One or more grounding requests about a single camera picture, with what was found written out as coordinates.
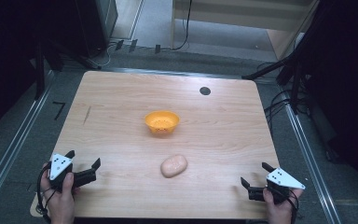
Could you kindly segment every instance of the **cable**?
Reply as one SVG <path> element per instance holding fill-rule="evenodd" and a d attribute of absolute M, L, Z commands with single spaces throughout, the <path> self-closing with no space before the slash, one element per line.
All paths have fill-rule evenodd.
<path fill-rule="evenodd" d="M 183 5 L 182 5 L 182 17 L 185 16 L 185 9 L 183 8 Z M 187 28 L 185 27 L 185 19 L 182 19 L 182 26 L 183 26 L 183 30 L 186 32 L 186 34 L 188 34 L 188 26 Z M 187 49 L 185 49 L 184 51 L 188 50 L 190 48 L 190 44 L 187 42 Z"/>
<path fill-rule="evenodd" d="M 289 191 L 292 193 L 293 196 L 291 196 L 291 198 L 294 198 L 296 199 L 296 205 L 293 204 L 292 200 L 290 200 L 290 197 L 287 198 L 286 200 L 292 205 L 292 220 L 291 220 L 291 223 L 292 224 L 295 224 L 296 222 L 296 217 L 297 217 L 297 212 L 298 212 L 298 209 L 300 208 L 300 203 L 298 201 L 298 198 L 297 196 L 295 195 L 295 193 L 289 189 Z"/>
<path fill-rule="evenodd" d="M 257 66 L 257 68 L 256 68 L 257 72 L 258 72 L 258 69 L 259 69 L 261 66 L 263 66 L 264 64 L 268 64 L 268 63 L 261 63 L 261 64 L 259 64 L 259 65 Z"/>
<path fill-rule="evenodd" d="M 110 47 L 113 47 L 113 46 L 115 46 L 116 44 L 117 44 L 117 42 L 115 42 L 114 40 L 110 40 L 110 41 L 109 41 L 109 44 L 108 44 L 108 47 L 107 47 L 107 50 L 109 50 Z M 97 55 L 93 56 L 92 58 L 96 58 L 98 55 L 101 54 L 101 52 L 103 52 L 103 50 L 101 50 Z M 60 54 L 60 57 L 61 57 L 62 59 L 64 59 L 64 60 L 66 60 L 66 61 L 75 61 L 73 58 L 67 56 L 66 54 Z M 97 64 L 97 63 L 95 63 L 94 61 L 92 61 L 90 58 L 85 58 L 85 57 L 82 57 L 82 58 L 83 58 L 84 60 L 88 60 L 89 62 L 94 63 L 94 64 L 96 64 L 96 65 L 100 65 L 100 64 Z"/>
<path fill-rule="evenodd" d="M 191 12 L 191 5 L 193 3 L 193 0 L 190 0 L 190 5 L 188 7 L 188 13 L 187 13 L 187 23 L 186 23 L 186 38 L 185 41 L 183 42 L 183 44 L 179 47 L 179 48 L 175 48 L 175 49 L 171 49 L 171 48 L 163 48 L 163 49 L 168 49 L 168 50 L 179 50 L 181 49 L 185 43 L 187 42 L 187 38 L 188 38 L 188 21 L 190 20 L 190 12 Z"/>
<path fill-rule="evenodd" d="M 273 70 L 279 68 L 279 73 L 281 72 L 281 69 L 282 69 L 282 66 L 284 67 L 293 67 L 293 66 L 289 66 L 286 64 L 286 62 L 290 62 L 292 60 L 292 57 L 293 57 L 293 54 L 295 53 L 295 49 L 296 49 L 296 39 L 294 41 L 294 44 L 293 44 L 293 51 L 291 52 L 290 55 L 286 56 L 285 58 L 282 58 L 280 59 L 279 61 L 277 61 L 276 63 L 272 63 L 272 65 L 270 65 L 270 67 L 272 67 L 271 71 L 268 71 L 267 73 L 269 72 L 272 72 Z M 242 76 L 242 79 L 247 79 L 247 80 L 254 80 L 256 78 L 259 78 L 259 77 L 262 77 L 264 76 L 265 74 L 261 74 L 259 73 L 258 69 L 261 65 L 264 65 L 264 64 L 267 64 L 267 63 L 261 63 L 260 65 L 257 66 L 257 71 L 251 75 L 248 75 L 248 76 Z"/>
<path fill-rule="evenodd" d="M 299 210 L 300 210 L 300 202 L 299 202 L 297 196 L 293 193 L 293 191 L 290 190 L 290 192 L 292 192 L 292 194 L 293 194 L 293 196 L 291 196 L 291 197 L 296 199 L 296 204 L 297 204 L 296 216 L 301 219 L 301 218 L 303 218 L 303 216 L 299 213 Z"/>
<path fill-rule="evenodd" d="M 51 219 L 48 216 L 48 209 L 46 206 L 43 206 L 43 199 L 42 194 L 40 190 L 40 183 L 42 181 L 43 173 L 46 172 L 46 170 L 51 168 L 51 161 L 48 162 L 48 164 L 43 167 L 42 171 L 39 174 L 39 177 L 37 178 L 37 186 L 36 186 L 36 196 L 37 196 L 37 206 L 36 206 L 36 212 L 43 216 L 43 218 L 46 220 L 47 223 L 51 223 Z"/>
<path fill-rule="evenodd" d="M 272 140 L 273 140 L 272 118 L 275 115 L 277 115 L 281 110 L 283 110 L 288 104 L 292 103 L 291 99 L 283 99 L 277 103 L 274 103 L 274 102 L 281 94 L 283 94 L 285 92 L 289 92 L 289 91 L 291 91 L 291 90 L 279 92 L 277 95 L 274 96 L 274 98 L 272 98 L 270 105 L 264 109 L 264 112 L 266 113 L 266 119 L 267 119 L 267 123 L 269 126 L 269 132 L 271 134 Z M 299 106 L 300 103 L 303 103 L 304 101 L 305 101 L 305 98 L 297 99 L 296 105 Z"/>
<path fill-rule="evenodd" d="M 298 107 L 297 107 L 297 111 L 300 112 L 301 114 L 308 115 L 308 112 L 307 112 L 307 111 L 302 111 L 302 110 L 300 110 L 300 108 L 298 108 Z"/>
<path fill-rule="evenodd" d="M 96 62 L 92 61 L 91 59 L 88 59 L 88 61 L 91 62 L 91 63 L 93 63 L 93 64 L 95 64 L 95 65 L 98 65 L 98 66 L 108 65 L 108 64 L 110 63 L 110 53 L 109 53 L 109 50 L 110 50 L 112 47 L 114 47 L 115 45 L 116 45 L 116 43 L 113 44 L 113 45 L 111 45 L 111 46 L 109 46 L 109 48 L 106 49 L 106 53 L 107 53 L 107 55 L 108 55 L 108 57 L 109 57 L 109 60 L 107 61 L 107 63 L 103 63 L 103 64 L 101 64 L 101 63 L 96 63 Z"/>
<path fill-rule="evenodd" d="M 47 208 L 47 207 L 48 207 L 48 202 L 50 202 L 50 199 L 53 197 L 53 195 L 55 194 L 55 192 L 57 192 L 57 190 L 56 190 L 56 189 L 53 191 L 53 193 L 50 195 L 50 197 L 48 197 L 48 199 L 46 200 L 46 203 L 45 203 L 45 208 Z"/>

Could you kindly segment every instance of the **gray floor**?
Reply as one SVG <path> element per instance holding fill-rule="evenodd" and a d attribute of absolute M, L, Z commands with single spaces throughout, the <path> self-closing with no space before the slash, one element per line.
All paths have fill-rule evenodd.
<path fill-rule="evenodd" d="M 117 17 L 113 38 L 132 39 L 136 23 L 139 19 L 143 0 L 116 0 Z"/>
<path fill-rule="evenodd" d="M 172 1 L 144 0 L 132 39 L 140 47 L 171 46 Z M 186 21 L 175 20 L 174 46 L 186 37 Z M 265 29 L 190 21 L 188 40 L 179 51 L 206 55 L 276 62 L 276 56 Z"/>
<path fill-rule="evenodd" d="M 273 55 L 271 49 L 264 49 L 265 52 L 261 52 L 263 50 L 259 51 L 259 49 L 252 49 L 251 46 L 255 43 L 252 41 L 249 41 L 252 44 L 240 43 L 240 38 L 239 46 L 247 45 L 247 50 L 252 51 L 247 54 L 241 54 L 241 56 L 246 55 L 245 57 L 235 56 L 234 53 L 232 54 L 233 57 L 217 55 L 222 51 L 225 53 L 229 52 L 230 48 L 235 49 L 233 42 L 230 42 L 230 44 L 233 44 L 230 48 L 219 49 L 220 46 L 216 45 L 215 47 L 219 50 L 216 50 L 214 53 L 209 52 L 209 47 L 202 48 L 201 46 L 212 46 L 215 42 L 211 40 L 211 42 L 206 41 L 205 43 L 207 44 L 204 44 L 202 38 L 198 40 L 200 48 L 194 52 L 190 52 L 190 48 L 197 46 L 197 43 L 189 41 L 190 48 L 186 52 L 162 51 L 160 54 L 155 54 L 154 45 L 161 44 L 163 46 L 164 43 L 168 43 L 164 41 L 169 41 L 168 35 L 152 37 L 155 35 L 155 31 L 162 29 L 150 30 L 142 25 L 142 22 L 145 22 L 144 16 L 147 8 L 150 7 L 156 10 L 152 5 L 148 4 L 156 2 L 161 1 L 145 0 L 133 37 L 138 39 L 139 48 L 134 52 L 129 51 L 129 46 L 123 46 L 122 49 L 117 51 L 111 49 L 111 61 L 108 65 L 103 66 L 103 70 L 117 71 L 120 68 L 130 68 L 145 69 L 142 70 L 143 72 L 150 72 L 150 70 L 158 70 L 159 72 L 168 71 L 167 73 L 187 76 L 200 76 L 197 73 L 202 73 L 210 74 L 208 75 L 209 77 L 241 78 L 241 75 L 252 74 L 256 71 L 258 65 L 273 60 L 272 56 L 270 58 L 268 56 Z M 181 27 L 181 21 L 178 22 L 180 24 L 177 24 L 177 27 Z M 255 34 L 258 34 L 258 32 L 260 34 L 263 33 L 261 30 L 255 32 Z M 266 38 L 253 38 L 255 41 L 262 41 L 268 47 L 269 41 Z M 108 57 L 107 54 L 102 54 L 92 60 L 97 63 L 105 63 Z M 33 209 L 30 208 L 30 205 L 34 198 L 35 181 L 41 165 L 48 160 L 55 146 L 70 104 L 76 94 L 77 86 L 85 71 L 78 63 L 65 60 L 63 71 L 55 73 L 55 79 L 47 95 L 47 100 L 35 119 L 32 129 L 28 132 L 21 145 L 21 150 L 16 157 L 17 159 L 11 166 L 0 188 L 0 223 L 43 223 L 41 218 L 31 217 L 29 213 L 29 209 Z M 271 99 L 280 92 L 280 88 L 273 82 L 273 78 L 277 74 L 278 71 L 274 71 L 256 81 L 264 107 L 267 107 Z M 33 104 L 34 93 L 35 89 L 33 86 L 24 93 L 15 106 L 1 119 L 0 158 L 3 157 L 16 131 L 21 126 L 27 111 Z M 53 104 L 53 102 L 66 103 L 57 120 L 54 118 L 57 116 L 59 107 Z M 324 155 L 324 145 L 313 126 L 312 120 L 304 115 L 300 115 L 299 118 L 312 148 L 313 156 L 333 197 L 342 223 L 358 223 L 358 173 L 347 164 L 333 164 L 327 161 Z M 307 186 L 304 195 L 300 199 L 300 214 L 302 218 L 298 218 L 296 223 L 328 223 L 314 186 L 314 180 L 311 178 L 296 135 L 284 110 L 273 119 L 273 140 L 282 168 Z M 118 220 L 105 221 L 104 223 L 118 222 Z M 84 222 L 102 223 L 103 221 L 100 219 L 83 220 Z"/>

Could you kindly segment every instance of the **black cable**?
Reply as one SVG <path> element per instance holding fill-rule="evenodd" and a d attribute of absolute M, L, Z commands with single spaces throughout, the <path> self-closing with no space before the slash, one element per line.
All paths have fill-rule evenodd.
<path fill-rule="evenodd" d="M 300 203 L 298 201 L 297 196 L 295 195 L 295 193 L 289 189 L 289 191 L 292 193 L 293 196 L 291 196 L 291 198 L 296 199 L 296 205 L 293 204 L 292 200 L 290 200 L 290 198 L 287 199 L 287 201 L 292 205 L 292 219 L 291 219 L 291 224 L 295 224 L 296 223 L 296 217 L 297 217 L 297 212 L 298 209 L 300 208 Z"/>
<path fill-rule="evenodd" d="M 297 107 L 297 111 L 300 112 L 301 114 L 308 115 L 308 112 L 307 112 L 307 111 L 302 111 L 302 110 L 300 110 L 300 108 L 298 108 L 298 107 Z"/>
<path fill-rule="evenodd" d="M 46 172 L 46 170 L 51 168 L 51 161 L 48 162 L 48 164 L 43 167 L 42 171 L 39 174 L 39 177 L 37 178 L 36 183 L 36 196 L 37 196 L 37 206 L 36 206 L 36 212 L 43 216 L 43 218 L 46 220 L 47 223 L 51 223 L 50 217 L 48 217 L 48 209 L 43 206 L 43 199 L 42 194 L 40 190 L 40 183 L 42 181 L 43 173 Z"/>
<path fill-rule="evenodd" d="M 277 105 L 279 105 L 279 104 L 281 104 L 281 103 L 283 103 L 283 102 L 289 102 L 289 101 L 290 101 L 290 99 L 284 99 L 284 100 L 281 100 L 280 102 L 277 102 L 277 103 L 275 103 L 275 104 L 273 104 L 273 105 L 270 105 L 269 107 L 266 107 L 266 108 L 264 109 L 264 113 L 267 113 L 271 107 L 275 107 L 275 106 L 277 106 Z"/>
<path fill-rule="evenodd" d="M 175 49 L 171 49 L 171 48 L 164 48 L 164 49 L 168 49 L 168 50 L 179 50 L 181 49 L 185 43 L 187 42 L 187 38 L 188 38 L 188 21 L 190 20 L 190 12 L 191 12 L 191 4 L 193 3 L 193 0 L 190 0 L 190 5 L 188 7 L 188 13 L 187 13 L 187 23 L 186 23 L 186 38 L 185 41 L 183 42 L 183 44 L 179 47 L 179 48 L 175 48 Z"/>
<path fill-rule="evenodd" d="M 258 77 L 262 77 L 265 74 L 274 71 L 275 69 L 278 69 L 282 66 L 288 66 L 287 64 L 290 63 L 292 55 L 289 55 L 283 59 L 280 59 L 279 61 L 277 61 L 276 63 L 273 63 L 272 65 L 269 65 L 265 68 L 263 68 L 261 71 L 257 71 L 251 75 L 247 75 L 247 76 L 242 76 L 242 79 L 247 79 L 247 80 L 254 80 Z"/>
<path fill-rule="evenodd" d="M 50 195 L 50 197 L 48 197 L 48 199 L 46 200 L 46 203 L 45 203 L 45 208 L 47 208 L 47 207 L 48 207 L 48 202 L 50 202 L 50 199 L 53 197 L 53 195 L 55 194 L 55 192 L 57 192 L 57 190 L 56 190 L 56 189 L 53 191 L 53 193 Z"/>
<path fill-rule="evenodd" d="M 285 93 L 285 92 L 288 92 L 288 91 L 281 91 L 279 92 L 276 96 L 274 96 L 274 98 L 272 98 L 272 101 L 271 101 L 271 104 L 269 106 L 269 120 L 268 120 L 268 123 L 269 123 L 269 132 L 271 134 L 271 138 L 273 139 L 273 131 L 272 131 L 272 105 L 274 104 L 274 101 L 282 94 L 282 93 Z"/>
<path fill-rule="evenodd" d="M 259 65 L 257 66 L 257 68 L 256 68 L 257 72 L 258 72 L 258 69 L 259 69 L 261 66 L 263 66 L 264 64 L 268 64 L 268 63 L 261 63 L 261 64 L 259 64 Z"/>
<path fill-rule="evenodd" d="M 269 121 L 268 124 L 270 124 L 270 128 L 272 128 L 272 118 L 277 115 L 279 112 L 281 112 L 281 110 L 283 110 L 286 105 L 288 105 L 289 102 L 285 102 L 283 105 L 280 105 L 278 108 L 274 108 L 274 110 L 272 111 L 272 114 L 269 115 Z"/>
<path fill-rule="evenodd" d="M 187 28 L 185 27 L 185 20 L 182 20 L 182 26 L 183 26 L 183 29 L 185 30 L 186 34 L 188 35 L 188 26 Z"/>
<path fill-rule="evenodd" d="M 294 197 L 292 197 L 292 198 L 295 198 L 296 199 L 296 204 L 297 204 L 297 210 L 296 210 L 296 217 L 298 217 L 298 218 L 303 218 L 303 216 L 299 213 L 299 209 L 300 209 L 300 202 L 299 202 L 299 200 L 298 200 L 298 198 L 297 198 L 297 196 L 293 193 L 293 191 L 292 190 L 290 190 L 290 192 L 292 192 L 292 194 L 293 194 L 293 196 Z"/>

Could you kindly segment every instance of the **floor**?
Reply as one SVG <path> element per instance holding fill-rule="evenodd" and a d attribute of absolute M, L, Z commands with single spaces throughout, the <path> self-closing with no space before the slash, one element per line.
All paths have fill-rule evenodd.
<path fill-rule="evenodd" d="M 114 31 L 113 38 L 124 39 L 129 44 L 137 40 L 138 47 L 171 46 L 172 1 L 117 0 L 117 11 L 119 15 L 115 30 L 131 28 L 132 31 L 127 32 L 126 36 L 117 35 Z M 186 21 L 175 20 L 175 27 L 174 46 L 177 48 L 184 43 Z M 188 25 L 188 39 L 179 51 L 262 62 L 277 61 L 265 29 L 192 20 Z"/>

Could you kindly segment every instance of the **black dot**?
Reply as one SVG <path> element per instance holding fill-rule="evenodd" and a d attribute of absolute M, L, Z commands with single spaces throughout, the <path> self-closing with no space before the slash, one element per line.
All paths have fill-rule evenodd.
<path fill-rule="evenodd" d="M 200 93 L 201 93 L 202 95 L 209 95 L 209 94 L 211 94 L 211 90 L 210 90 L 208 87 L 202 87 L 202 88 L 200 89 Z"/>

